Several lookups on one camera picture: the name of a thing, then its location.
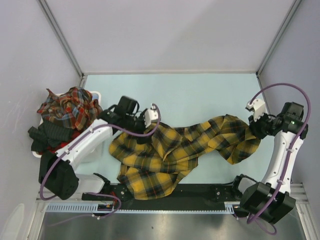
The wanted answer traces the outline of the yellow plaid shirt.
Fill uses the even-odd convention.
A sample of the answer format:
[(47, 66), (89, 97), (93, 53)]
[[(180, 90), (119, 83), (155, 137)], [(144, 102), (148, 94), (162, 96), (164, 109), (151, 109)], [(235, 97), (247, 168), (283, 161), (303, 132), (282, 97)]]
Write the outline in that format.
[(247, 123), (229, 114), (185, 127), (160, 123), (145, 143), (140, 140), (123, 132), (109, 145), (109, 154), (120, 162), (117, 180), (136, 200), (170, 195), (205, 154), (216, 151), (234, 165), (261, 143)]

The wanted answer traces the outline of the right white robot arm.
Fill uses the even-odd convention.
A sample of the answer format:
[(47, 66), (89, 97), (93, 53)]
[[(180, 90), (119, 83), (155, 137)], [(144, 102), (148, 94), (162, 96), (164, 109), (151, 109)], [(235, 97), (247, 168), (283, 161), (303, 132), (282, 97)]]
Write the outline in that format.
[(296, 156), (308, 133), (303, 122), (304, 107), (295, 102), (286, 102), (281, 112), (267, 114), (265, 102), (256, 99), (247, 103), (252, 112), (248, 118), (249, 129), (262, 140), (274, 138), (273, 152), (267, 171), (261, 181), (244, 174), (234, 179), (230, 188), (231, 196), (240, 201), (234, 207), (234, 215), (248, 218), (257, 215), (260, 219), (275, 224), (296, 205), (291, 194), (291, 176)]

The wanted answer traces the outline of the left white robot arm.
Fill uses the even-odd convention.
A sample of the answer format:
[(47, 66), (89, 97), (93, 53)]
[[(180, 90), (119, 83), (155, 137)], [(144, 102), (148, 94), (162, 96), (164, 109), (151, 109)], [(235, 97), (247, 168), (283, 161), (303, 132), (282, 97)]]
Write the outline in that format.
[(61, 200), (67, 200), (74, 194), (107, 199), (111, 193), (108, 179), (99, 173), (78, 174), (77, 168), (98, 145), (112, 138), (118, 131), (146, 139), (154, 131), (145, 133), (145, 130), (152, 123), (159, 123), (160, 119), (161, 114), (156, 104), (140, 111), (136, 100), (122, 96), (117, 104), (103, 110), (86, 130), (66, 146), (55, 152), (47, 151), (42, 154), (38, 175), (40, 199), (52, 199), (45, 196), (45, 190)]

